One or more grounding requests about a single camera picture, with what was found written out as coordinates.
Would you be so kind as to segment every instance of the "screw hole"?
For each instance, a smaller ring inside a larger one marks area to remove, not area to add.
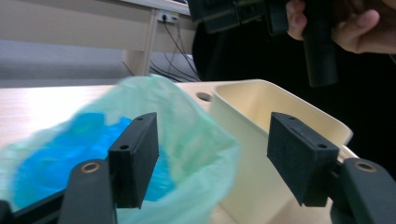
[[[212,101],[212,96],[207,94],[206,92],[197,92],[196,96],[203,101],[211,102]]]
[[[128,149],[128,145],[122,145],[122,146],[120,146],[120,149],[122,149],[122,150],[125,150],[125,149]]]
[[[81,167],[81,172],[88,174],[99,170],[100,164],[97,162],[89,162]]]
[[[318,144],[318,147],[320,147],[320,148],[327,148],[327,146],[324,145],[324,144]]]
[[[369,163],[363,162],[363,161],[355,162],[355,167],[357,167],[358,169],[363,170],[365,172],[369,172],[369,173],[376,172],[376,168],[372,164],[369,164]]]

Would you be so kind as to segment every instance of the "finger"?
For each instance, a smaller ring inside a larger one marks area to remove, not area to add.
[[[288,14],[289,30],[288,34],[297,40],[303,40],[303,30],[306,26],[306,17],[303,14],[305,1],[290,0],[286,4]]]
[[[303,40],[303,31],[306,24],[307,19],[303,13],[290,17],[288,30],[289,36],[296,40]]]
[[[372,30],[378,22],[379,14],[375,10],[367,10],[339,23],[332,32],[332,39],[345,50],[361,53],[361,36]]]
[[[290,0],[286,4],[286,11],[289,16],[303,13],[304,9],[305,9],[305,1],[302,0]]]

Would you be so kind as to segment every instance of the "floor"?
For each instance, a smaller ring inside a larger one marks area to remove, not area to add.
[[[190,55],[153,52],[150,73],[174,82],[199,81]],[[122,49],[0,40],[0,88],[110,85],[133,76]]]

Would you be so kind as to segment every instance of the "blue fabric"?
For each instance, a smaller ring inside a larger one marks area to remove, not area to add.
[[[121,118],[116,124],[106,125],[103,113],[77,115],[64,132],[21,164],[13,179],[15,204],[25,207],[64,189],[71,170],[83,161],[105,159],[108,149],[130,123],[130,119]],[[149,184],[147,195],[151,201],[157,201],[174,187],[161,152],[160,166],[156,166],[153,175],[157,179]]]

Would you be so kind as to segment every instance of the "cream plastic bin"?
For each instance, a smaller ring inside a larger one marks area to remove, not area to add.
[[[300,119],[339,146],[340,161],[357,157],[345,147],[352,136],[345,124],[277,85],[260,79],[219,85],[209,114],[242,145],[235,184],[220,205],[239,224],[331,223],[332,202],[301,207],[266,157],[273,111]]]

